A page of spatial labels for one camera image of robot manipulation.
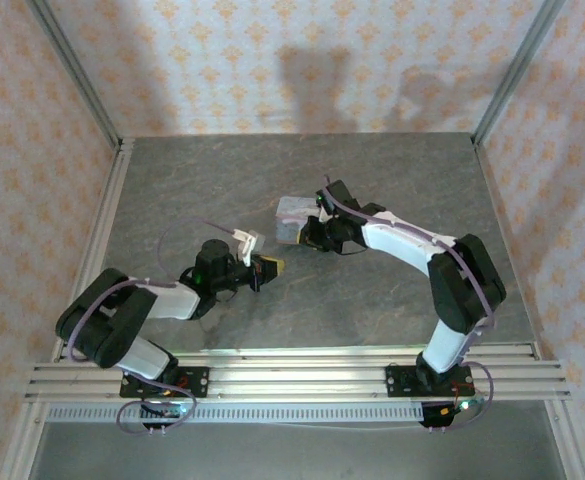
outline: black mounting plate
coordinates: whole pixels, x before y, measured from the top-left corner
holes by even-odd
[[[209,367],[176,367],[174,378],[177,386],[189,391],[197,398],[208,396],[208,386],[210,379]],[[170,400],[171,398],[185,397],[182,393],[172,392],[170,395],[163,395],[163,391],[152,387],[141,380],[130,375],[124,375],[121,380],[121,398],[141,398],[141,399],[162,399]]]
[[[453,390],[454,385],[459,386],[459,397],[474,396],[474,381],[470,367],[454,368],[445,382],[433,385],[429,390],[417,380],[416,365],[388,365],[385,367],[385,386],[388,397],[454,398],[457,396],[457,392]]]

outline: wall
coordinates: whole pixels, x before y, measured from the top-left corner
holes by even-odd
[[[0,1],[0,465],[47,361],[112,152],[22,0]]]
[[[50,2],[125,136],[473,131],[541,0]]]
[[[544,347],[585,421],[585,1],[566,3],[487,143],[488,177]]]

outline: patterned wallpaper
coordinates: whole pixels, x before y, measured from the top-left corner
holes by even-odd
[[[0,465],[47,361],[112,152],[23,0],[0,1]]]
[[[532,319],[585,421],[585,0],[564,6],[487,156]]]
[[[541,0],[51,0],[123,136],[472,131]]]

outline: orange floral pattern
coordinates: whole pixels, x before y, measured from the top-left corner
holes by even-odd
[[[548,36],[488,139],[487,170],[532,320],[568,360],[585,422],[585,0]]]
[[[119,133],[163,136],[472,131],[542,1],[50,3]]]
[[[0,1],[0,466],[47,361],[111,150],[34,16]]]

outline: cable connector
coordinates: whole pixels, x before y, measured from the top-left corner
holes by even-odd
[[[239,241],[239,260],[241,260],[246,267],[250,266],[252,252],[258,252],[265,244],[265,236],[260,233],[250,230],[249,233],[242,230],[234,230],[232,238]]]

